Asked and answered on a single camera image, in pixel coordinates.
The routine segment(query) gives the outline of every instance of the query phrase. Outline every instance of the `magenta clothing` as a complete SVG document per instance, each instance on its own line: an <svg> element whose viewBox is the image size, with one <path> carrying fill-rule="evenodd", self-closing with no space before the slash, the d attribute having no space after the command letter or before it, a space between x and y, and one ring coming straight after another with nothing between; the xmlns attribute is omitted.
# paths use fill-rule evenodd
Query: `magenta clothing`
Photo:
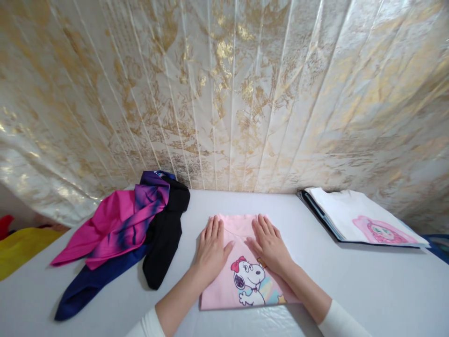
<svg viewBox="0 0 449 337"><path fill-rule="evenodd" d="M300 303L292 289L272 273L245 243L255 239L256 215L218 215L224 222L224 245L235 241L225 267L203 291L201 310Z"/></svg>
<svg viewBox="0 0 449 337"><path fill-rule="evenodd" d="M136 185L134 191L115 191L105 198L51 265L67 264L89 254L86 265L93 270L110 258L140 247L154 215L168 202L170 185L156 174L151 184Z"/></svg>

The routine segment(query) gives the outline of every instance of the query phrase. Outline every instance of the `white sleeve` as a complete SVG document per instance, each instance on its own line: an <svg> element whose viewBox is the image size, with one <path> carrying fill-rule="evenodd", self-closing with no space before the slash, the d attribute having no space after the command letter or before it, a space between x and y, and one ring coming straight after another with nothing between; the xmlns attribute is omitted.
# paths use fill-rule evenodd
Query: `white sleeve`
<svg viewBox="0 0 449 337"><path fill-rule="evenodd" d="M126 337L165 337L156 309L148 311L126 334Z"/></svg>
<svg viewBox="0 0 449 337"><path fill-rule="evenodd" d="M318 328L324 337L371 337L363 326L334 300Z"/></svg>

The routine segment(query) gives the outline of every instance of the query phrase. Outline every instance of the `folded t-shirt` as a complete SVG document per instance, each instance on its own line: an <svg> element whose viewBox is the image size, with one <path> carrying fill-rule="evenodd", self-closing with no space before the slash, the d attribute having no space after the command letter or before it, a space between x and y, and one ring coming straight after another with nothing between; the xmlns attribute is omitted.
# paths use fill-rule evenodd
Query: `folded t-shirt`
<svg viewBox="0 0 449 337"><path fill-rule="evenodd" d="M322 188L305 190L346 241L405 246L428 244L363 193L352 190L326 193Z"/></svg>
<svg viewBox="0 0 449 337"><path fill-rule="evenodd" d="M218 215L224 222L224 246L235 241L225 267L203 291L201 310L299 303L291 288L246 244L255 239L256 215Z"/></svg>

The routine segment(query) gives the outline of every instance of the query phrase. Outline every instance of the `white table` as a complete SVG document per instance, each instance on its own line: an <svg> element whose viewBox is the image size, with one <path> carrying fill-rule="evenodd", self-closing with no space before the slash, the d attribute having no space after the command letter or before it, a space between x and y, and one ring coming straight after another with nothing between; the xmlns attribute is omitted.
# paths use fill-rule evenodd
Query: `white table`
<svg viewBox="0 0 449 337"><path fill-rule="evenodd" d="M71 230L0 282L0 335L122 337L182 277L209 215L266 213L293 258L373 336L449 336L449 266L426 250L336 244L294 195L191 191L178 251L160 289L149 290L142 262L108 284L72 319L53 321L83 261L49 267ZM301 305L200 312L178 336L320 336Z"/></svg>

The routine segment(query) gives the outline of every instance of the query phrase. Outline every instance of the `snoopy print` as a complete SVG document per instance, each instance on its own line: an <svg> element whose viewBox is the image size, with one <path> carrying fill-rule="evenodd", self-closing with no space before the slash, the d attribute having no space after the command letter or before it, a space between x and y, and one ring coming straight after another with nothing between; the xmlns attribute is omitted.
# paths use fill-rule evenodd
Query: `snoopy print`
<svg viewBox="0 0 449 337"><path fill-rule="evenodd" d="M231 270L234 271L234 283L239 290L246 287L252 289L248 295L246 291L239 294L240 303L245 305L265 305L265 299L260 293L261 282L265 278L265 271L261 264L251 264L244 256L239 257L231 265Z"/></svg>

